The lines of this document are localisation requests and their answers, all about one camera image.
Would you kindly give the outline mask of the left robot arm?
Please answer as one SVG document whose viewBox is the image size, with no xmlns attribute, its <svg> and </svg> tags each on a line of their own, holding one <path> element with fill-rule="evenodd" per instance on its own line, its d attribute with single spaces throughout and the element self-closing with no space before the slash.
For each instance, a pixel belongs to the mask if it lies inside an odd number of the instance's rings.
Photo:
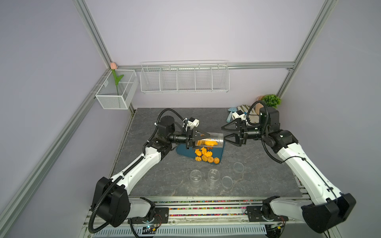
<svg viewBox="0 0 381 238">
<path fill-rule="evenodd" d="M 173 109 L 164 109 L 158 115 L 155 130 L 144 143 L 142 153 L 111 178 L 102 177 L 97 182 L 88 222 L 89 233 L 98 233 L 109 225 L 118 227 L 132 218 L 153 221 L 155 203 L 129 195 L 139 180 L 172 151 L 174 144 L 183 144 L 189 149 L 210 137 L 209 133 L 198 129 L 198 125 L 197 119 L 187 119 Z"/>
</svg>

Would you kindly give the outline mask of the clear cookie jar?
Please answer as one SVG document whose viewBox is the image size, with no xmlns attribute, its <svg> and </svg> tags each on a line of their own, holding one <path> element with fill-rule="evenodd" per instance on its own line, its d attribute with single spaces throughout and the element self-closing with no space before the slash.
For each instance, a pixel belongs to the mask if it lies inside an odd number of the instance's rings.
<svg viewBox="0 0 381 238">
<path fill-rule="evenodd" d="M 209 132 L 209 137 L 199 140 L 196 145 L 199 147 L 222 148 L 224 146 L 224 135 Z"/>
<path fill-rule="evenodd" d="M 207 183 L 209 188 L 214 189 L 218 187 L 220 181 L 220 172 L 217 169 L 211 169 L 207 175 Z"/>
<path fill-rule="evenodd" d="M 190 183 L 193 187 L 200 187 L 203 181 L 203 174 L 199 170 L 192 170 L 190 173 Z"/>
</svg>

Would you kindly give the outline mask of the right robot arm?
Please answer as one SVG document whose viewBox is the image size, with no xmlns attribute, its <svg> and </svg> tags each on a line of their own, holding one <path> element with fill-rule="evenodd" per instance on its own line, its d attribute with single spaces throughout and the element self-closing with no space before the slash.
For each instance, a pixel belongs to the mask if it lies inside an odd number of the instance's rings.
<svg viewBox="0 0 381 238">
<path fill-rule="evenodd" d="M 265 153 L 275 162 L 286 164 L 307 190 L 309 200 L 292 200 L 272 196 L 262 202 L 258 215 L 266 221 L 276 218 L 292 218 L 306 223 L 316 233 L 324 233 L 345 222 L 356 205 L 350 193 L 342 193 L 306 155 L 296 137 L 280 127 L 279 111 L 269 107 L 264 101 L 259 122 L 252 123 L 249 117 L 238 117 L 222 126 L 230 132 L 224 137 L 235 146 L 246 144 L 247 140 L 259 140 Z"/>
</svg>

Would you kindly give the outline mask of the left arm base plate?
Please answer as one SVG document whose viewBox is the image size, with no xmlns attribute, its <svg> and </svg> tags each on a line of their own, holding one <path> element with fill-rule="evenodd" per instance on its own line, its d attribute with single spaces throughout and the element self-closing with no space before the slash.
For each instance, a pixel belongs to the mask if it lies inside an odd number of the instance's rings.
<svg viewBox="0 0 381 238">
<path fill-rule="evenodd" d="M 167 224 L 169 220 L 168 207 L 156 207 L 152 218 L 132 218 L 133 224 Z"/>
</svg>

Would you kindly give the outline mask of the batch orange cookies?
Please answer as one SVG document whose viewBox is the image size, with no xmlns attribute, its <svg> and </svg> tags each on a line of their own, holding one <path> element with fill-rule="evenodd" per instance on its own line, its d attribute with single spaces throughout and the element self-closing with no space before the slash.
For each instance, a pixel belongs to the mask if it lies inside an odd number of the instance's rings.
<svg viewBox="0 0 381 238">
<path fill-rule="evenodd" d="M 214 146 L 217 146 L 218 145 L 218 142 L 216 140 L 212 140 L 212 139 L 209 139 L 210 141 L 207 142 L 207 146 L 206 147 L 214 147 Z"/>
<path fill-rule="evenodd" d="M 212 151 L 203 150 L 201 153 L 202 153 L 202 156 L 201 156 L 202 161 L 214 163 L 214 164 L 220 163 L 220 159 L 218 157 L 213 157 Z"/>
</svg>

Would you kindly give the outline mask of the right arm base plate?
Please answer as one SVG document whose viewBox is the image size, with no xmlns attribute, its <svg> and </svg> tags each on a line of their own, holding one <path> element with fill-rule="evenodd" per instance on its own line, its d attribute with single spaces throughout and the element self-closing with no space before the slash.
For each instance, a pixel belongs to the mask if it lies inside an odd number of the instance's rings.
<svg viewBox="0 0 381 238">
<path fill-rule="evenodd" d="M 275 215 L 262 205 L 247 206 L 245 215 L 248 216 L 250 222 L 288 222 L 289 218 L 286 216 Z"/>
</svg>

